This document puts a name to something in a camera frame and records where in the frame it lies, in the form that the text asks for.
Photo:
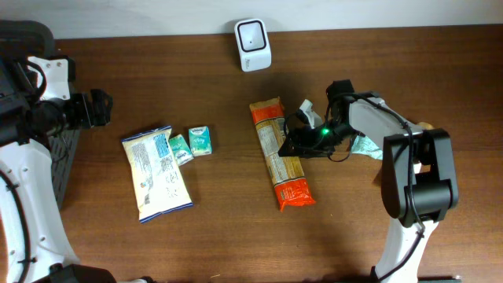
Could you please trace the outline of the orange spaghetti pack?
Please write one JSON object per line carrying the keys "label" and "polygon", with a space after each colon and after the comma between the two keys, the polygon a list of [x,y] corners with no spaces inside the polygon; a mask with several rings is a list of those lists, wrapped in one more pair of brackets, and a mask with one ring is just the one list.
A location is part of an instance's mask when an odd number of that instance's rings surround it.
{"label": "orange spaghetti pack", "polygon": [[249,108],[280,211],[315,204],[299,158],[279,156],[286,141],[281,99],[251,103]]}

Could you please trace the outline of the mint green wipes pack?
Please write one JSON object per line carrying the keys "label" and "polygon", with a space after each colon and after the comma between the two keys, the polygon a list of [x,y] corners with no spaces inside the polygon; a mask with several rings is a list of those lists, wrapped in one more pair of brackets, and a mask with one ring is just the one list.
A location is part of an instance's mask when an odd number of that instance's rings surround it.
{"label": "mint green wipes pack", "polygon": [[364,156],[369,156],[374,160],[382,160],[383,159],[383,151],[382,149],[373,142],[368,137],[363,137],[358,135],[351,146],[351,152],[353,154],[360,154]]}

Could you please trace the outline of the teal tissue pack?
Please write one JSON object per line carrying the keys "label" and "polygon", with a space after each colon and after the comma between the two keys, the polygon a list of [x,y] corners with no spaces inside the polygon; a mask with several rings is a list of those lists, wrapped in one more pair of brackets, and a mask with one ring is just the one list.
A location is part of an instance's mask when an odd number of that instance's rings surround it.
{"label": "teal tissue pack", "polygon": [[193,156],[212,154],[211,136],[208,126],[189,129],[189,146]]}
{"label": "teal tissue pack", "polygon": [[170,138],[168,142],[179,167],[194,159],[189,145],[181,134]]}

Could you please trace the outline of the cream blue snack bag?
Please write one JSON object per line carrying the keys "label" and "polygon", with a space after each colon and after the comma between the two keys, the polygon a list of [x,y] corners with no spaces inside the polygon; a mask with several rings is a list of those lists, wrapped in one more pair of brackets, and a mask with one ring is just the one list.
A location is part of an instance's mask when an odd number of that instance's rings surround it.
{"label": "cream blue snack bag", "polygon": [[130,163],[139,222],[193,206],[168,138],[158,127],[121,140]]}

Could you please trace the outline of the white tube gold cap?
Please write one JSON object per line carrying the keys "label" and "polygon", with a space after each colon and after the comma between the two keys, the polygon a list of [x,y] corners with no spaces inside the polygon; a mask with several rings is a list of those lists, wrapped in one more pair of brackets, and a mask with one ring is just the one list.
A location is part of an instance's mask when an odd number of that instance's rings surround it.
{"label": "white tube gold cap", "polygon": [[421,130],[433,130],[434,129],[434,127],[430,123],[425,123],[425,122],[419,122],[419,123],[417,123],[417,126]]}

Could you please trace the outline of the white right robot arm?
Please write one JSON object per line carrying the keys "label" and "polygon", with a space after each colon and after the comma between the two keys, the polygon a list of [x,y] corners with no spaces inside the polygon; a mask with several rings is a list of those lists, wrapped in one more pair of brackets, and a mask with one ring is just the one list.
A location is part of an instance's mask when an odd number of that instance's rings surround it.
{"label": "white right robot arm", "polygon": [[417,282],[432,233],[457,206],[459,192],[449,134],[428,130],[390,109],[375,91],[356,92],[350,80],[326,89],[324,120],[309,101],[294,112],[302,128],[285,131],[279,156],[331,157],[350,136],[363,135],[383,153],[380,193],[390,217],[384,251],[370,282]]}

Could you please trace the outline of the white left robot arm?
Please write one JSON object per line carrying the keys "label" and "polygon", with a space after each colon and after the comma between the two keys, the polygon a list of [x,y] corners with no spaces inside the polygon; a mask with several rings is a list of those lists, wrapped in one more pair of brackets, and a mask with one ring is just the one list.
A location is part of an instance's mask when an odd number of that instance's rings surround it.
{"label": "white left robot arm", "polygon": [[74,253],[53,191],[50,138],[110,122],[112,97],[77,93],[75,62],[36,21],[1,22],[1,220],[8,282],[113,282]]}

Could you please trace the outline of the white barcode scanner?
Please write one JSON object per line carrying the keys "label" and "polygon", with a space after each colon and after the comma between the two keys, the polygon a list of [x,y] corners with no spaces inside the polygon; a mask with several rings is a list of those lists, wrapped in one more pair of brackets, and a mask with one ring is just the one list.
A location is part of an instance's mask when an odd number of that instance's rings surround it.
{"label": "white barcode scanner", "polygon": [[266,25],[260,19],[238,21],[234,26],[240,66],[243,72],[254,72],[272,64],[272,53]]}

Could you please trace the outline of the dark grey plastic basket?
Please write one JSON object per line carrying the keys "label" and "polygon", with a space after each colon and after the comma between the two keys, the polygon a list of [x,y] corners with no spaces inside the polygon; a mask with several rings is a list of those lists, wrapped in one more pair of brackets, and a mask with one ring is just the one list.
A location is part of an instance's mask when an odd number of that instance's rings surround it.
{"label": "dark grey plastic basket", "polygon": [[[49,58],[58,57],[59,53],[46,25],[30,20],[1,20],[1,55]],[[64,130],[49,138],[53,191],[59,209],[63,207],[80,133],[81,130]]]}

